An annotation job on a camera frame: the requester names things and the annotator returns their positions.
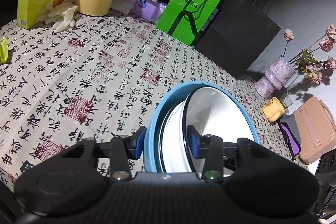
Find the latex glove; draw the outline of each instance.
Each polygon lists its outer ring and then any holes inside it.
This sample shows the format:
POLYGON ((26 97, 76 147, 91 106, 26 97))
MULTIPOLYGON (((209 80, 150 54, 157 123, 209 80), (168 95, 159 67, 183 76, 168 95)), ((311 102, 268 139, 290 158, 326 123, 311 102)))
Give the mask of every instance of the latex glove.
POLYGON ((52 28, 56 30, 56 32, 61 32, 68 26, 73 27, 75 25, 73 17, 77 8, 78 6, 68 0, 57 5, 55 8, 46 6, 46 9, 41 13, 37 20, 44 21, 46 24, 56 21, 52 28))
POLYGON ((73 5, 73 7, 69 7, 66 11, 62 13, 62 18, 60 18, 54 25, 53 29, 56 32, 60 32, 64 30, 69 25, 73 27, 75 25, 74 21, 74 13, 77 11, 78 6, 73 5))

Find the black speaker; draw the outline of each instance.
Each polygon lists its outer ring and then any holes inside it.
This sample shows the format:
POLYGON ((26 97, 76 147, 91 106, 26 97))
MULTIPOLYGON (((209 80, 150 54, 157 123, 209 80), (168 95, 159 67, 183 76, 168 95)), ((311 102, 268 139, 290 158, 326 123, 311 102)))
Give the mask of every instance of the black speaker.
POLYGON ((322 155, 315 177, 331 187, 336 186, 336 149, 322 155))

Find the tablecloth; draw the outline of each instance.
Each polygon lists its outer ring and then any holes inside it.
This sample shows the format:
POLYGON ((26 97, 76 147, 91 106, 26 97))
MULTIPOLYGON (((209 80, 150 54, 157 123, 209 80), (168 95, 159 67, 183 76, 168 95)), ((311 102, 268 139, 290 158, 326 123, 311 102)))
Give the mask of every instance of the tablecloth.
MULTIPOLYGON (((193 80, 228 90, 248 112, 260 143, 291 158, 279 127, 261 110, 266 100, 253 79, 234 79, 133 15, 110 10, 99 18, 76 14, 75 20, 76 28, 62 33, 44 23, 25 30, 12 21, 0 28, 10 49, 0 66, 0 180, 10 189, 25 170, 84 138, 109 142, 134 134, 174 85, 193 80)), ((129 166, 143 171, 142 159, 129 166)), ((109 175, 108 167, 102 160, 98 171, 109 175)))

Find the blue bowl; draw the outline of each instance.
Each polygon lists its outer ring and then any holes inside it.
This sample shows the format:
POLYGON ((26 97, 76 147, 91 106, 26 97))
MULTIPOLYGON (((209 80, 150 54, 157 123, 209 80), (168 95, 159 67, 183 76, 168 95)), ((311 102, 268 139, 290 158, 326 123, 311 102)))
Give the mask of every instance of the blue bowl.
POLYGON ((254 128, 254 125, 250 119, 250 117, 247 115, 246 111, 243 109, 243 107, 238 103, 238 101, 226 90, 222 89, 221 87, 214 85, 212 83, 208 82, 202 82, 202 81, 190 81, 186 82, 180 85, 176 85, 169 91, 162 101, 159 103, 157 109, 155 110, 153 117, 147 127, 147 132, 144 140, 144 148, 143 148, 143 163, 145 167, 146 172, 153 172, 156 173, 158 171, 157 168, 157 162, 155 161, 155 154, 158 153, 157 145, 155 144, 155 136, 158 136, 159 130, 161 128, 161 124, 163 123, 163 120, 169 110, 173 106, 176 106, 180 102, 184 101, 190 92, 192 92, 194 89, 202 87, 202 86, 211 86, 213 88, 216 88, 218 90, 221 90, 224 92, 228 97, 231 98, 231 100, 234 101, 234 103, 239 107, 240 111, 243 113, 246 121, 248 122, 248 125, 250 127, 250 130, 252 132, 254 141, 258 144, 260 144, 257 132, 254 128))

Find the purple vase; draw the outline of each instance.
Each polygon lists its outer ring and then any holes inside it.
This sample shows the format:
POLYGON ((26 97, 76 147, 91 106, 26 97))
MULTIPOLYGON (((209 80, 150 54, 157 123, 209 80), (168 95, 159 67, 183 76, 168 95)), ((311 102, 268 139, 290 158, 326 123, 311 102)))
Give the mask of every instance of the purple vase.
POLYGON ((268 67, 265 76, 255 84, 255 89, 263 98, 268 99, 274 89, 280 90, 294 73, 292 66, 280 56, 268 67))

